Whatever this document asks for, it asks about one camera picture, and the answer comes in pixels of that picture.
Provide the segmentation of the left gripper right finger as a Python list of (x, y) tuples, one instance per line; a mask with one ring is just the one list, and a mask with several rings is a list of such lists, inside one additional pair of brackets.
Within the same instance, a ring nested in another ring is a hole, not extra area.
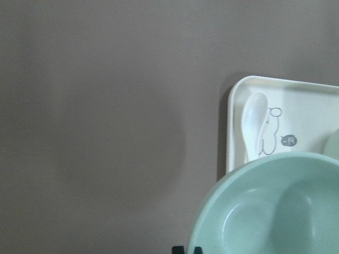
[(203, 254), (203, 250), (201, 247), (195, 247), (194, 248), (194, 254)]

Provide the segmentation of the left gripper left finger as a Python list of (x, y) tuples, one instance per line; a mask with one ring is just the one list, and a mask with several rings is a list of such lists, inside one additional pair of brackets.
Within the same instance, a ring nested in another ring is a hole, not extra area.
[(184, 254), (184, 246), (172, 246), (172, 254)]

